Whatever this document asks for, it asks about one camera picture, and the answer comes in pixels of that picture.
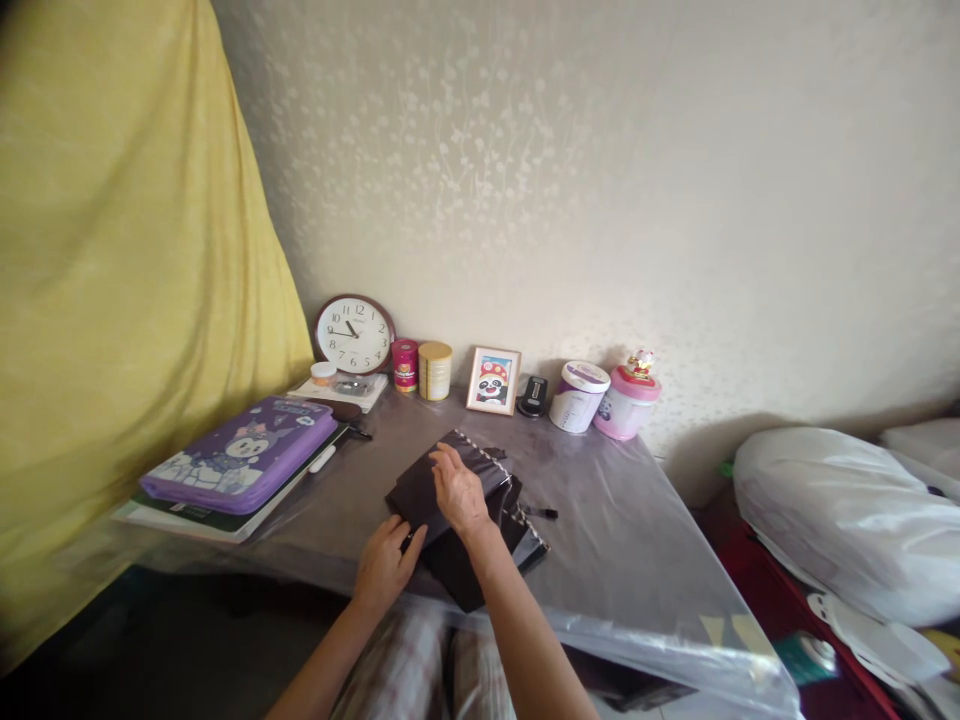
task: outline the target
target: yellow fabric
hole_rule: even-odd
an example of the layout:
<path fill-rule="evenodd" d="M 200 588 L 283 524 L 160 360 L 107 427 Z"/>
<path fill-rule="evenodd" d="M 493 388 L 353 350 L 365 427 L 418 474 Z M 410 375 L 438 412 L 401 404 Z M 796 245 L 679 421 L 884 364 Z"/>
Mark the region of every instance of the yellow fabric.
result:
<path fill-rule="evenodd" d="M 122 569 L 57 548 L 311 349 L 209 4 L 22 2 L 0 27 L 9 668 Z"/>

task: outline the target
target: white jar lid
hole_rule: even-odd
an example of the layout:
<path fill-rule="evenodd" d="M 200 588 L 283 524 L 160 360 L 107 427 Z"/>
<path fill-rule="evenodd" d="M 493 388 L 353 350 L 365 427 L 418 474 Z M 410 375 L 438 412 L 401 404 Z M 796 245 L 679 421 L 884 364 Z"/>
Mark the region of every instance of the white jar lid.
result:
<path fill-rule="evenodd" d="M 607 375 L 607 371 L 585 360 L 571 360 L 564 363 L 560 377 L 577 390 L 591 395 L 606 392 L 610 387 L 610 376 Z"/>
<path fill-rule="evenodd" d="M 314 363 L 310 366 L 313 377 L 333 377 L 337 374 L 337 366 L 333 363 Z"/>

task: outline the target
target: clock face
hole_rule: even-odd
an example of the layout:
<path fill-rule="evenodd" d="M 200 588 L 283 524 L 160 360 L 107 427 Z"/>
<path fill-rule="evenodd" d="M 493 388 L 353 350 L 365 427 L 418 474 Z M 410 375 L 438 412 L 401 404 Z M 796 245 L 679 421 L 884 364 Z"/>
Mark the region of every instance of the clock face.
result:
<path fill-rule="evenodd" d="M 362 295 L 335 297 L 317 316 L 320 352 L 344 372 L 369 375 L 382 370 L 395 339 L 390 315 Z"/>

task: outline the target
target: wallpaper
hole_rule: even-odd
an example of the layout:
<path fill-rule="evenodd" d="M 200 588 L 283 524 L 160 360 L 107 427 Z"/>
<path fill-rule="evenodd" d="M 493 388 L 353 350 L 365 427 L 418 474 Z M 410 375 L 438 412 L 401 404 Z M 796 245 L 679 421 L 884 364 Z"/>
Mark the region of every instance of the wallpaper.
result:
<path fill-rule="evenodd" d="M 960 391 L 960 9 L 214 3 L 307 317 L 340 292 L 551 383 L 652 348 L 702 504 L 752 431 Z"/>

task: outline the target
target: person's left hand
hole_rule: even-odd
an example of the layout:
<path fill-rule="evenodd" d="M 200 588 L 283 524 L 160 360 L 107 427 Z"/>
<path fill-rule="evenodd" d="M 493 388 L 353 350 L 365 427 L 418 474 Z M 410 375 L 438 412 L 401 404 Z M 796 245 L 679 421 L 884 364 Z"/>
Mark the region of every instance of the person's left hand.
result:
<path fill-rule="evenodd" d="M 420 557 L 427 526 L 417 528 L 407 551 L 401 553 L 400 546 L 409 534 L 410 523 L 401 521 L 399 515 L 391 515 L 367 541 L 360 558 L 353 601 L 378 618 L 386 615 L 407 586 Z"/>

